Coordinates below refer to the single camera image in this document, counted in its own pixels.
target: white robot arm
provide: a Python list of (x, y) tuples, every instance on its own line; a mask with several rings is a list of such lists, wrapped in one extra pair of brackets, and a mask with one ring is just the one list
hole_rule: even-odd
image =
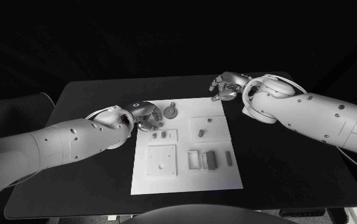
[[(242, 112), (264, 123), (277, 121), (310, 138), (357, 152), (357, 106), (306, 90), (288, 79), (267, 74), (251, 78), (225, 72), (213, 81), (219, 85), (212, 101), (232, 100), (242, 93)], [(304, 94), (295, 93), (293, 85)]]
[(42, 170), (77, 162), (105, 149), (120, 147), (139, 129), (157, 129), (150, 115), (162, 120), (162, 112), (150, 102), (136, 102), (126, 109), (113, 106), (42, 130), (0, 138), (0, 191), (16, 180)]

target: chair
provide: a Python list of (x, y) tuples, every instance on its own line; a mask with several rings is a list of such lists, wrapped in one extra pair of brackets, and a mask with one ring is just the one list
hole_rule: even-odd
[[(55, 108), (48, 94), (38, 93), (0, 100), (0, 137), (36, 131), (46, 127)], [(0, 191), (0, 224), (28, 224), (29, 220), (8, 220), (5, 208), (13, 193), (15, 186)], [(48, 223), (49, 219), (38, 219), (38, 224)]]

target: table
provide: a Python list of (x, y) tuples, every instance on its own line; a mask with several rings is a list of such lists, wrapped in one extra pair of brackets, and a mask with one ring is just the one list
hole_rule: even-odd
[[(285, 72), (265, 73), (293, 79)], [(140, 100), (203, 98), (218, 75), (115, 79), (67, 85), (48, 122)], [(137, 129), (126, 144), (88, 159), (44, 170), (15, 188), (9, 219), (131, 215), (182, 204), (255, 210), (357, 206), (357, 182), (336, 147), (265, 124), (242, 113), (242, 100), (223, 101), (244, 189), (130, 195)]]

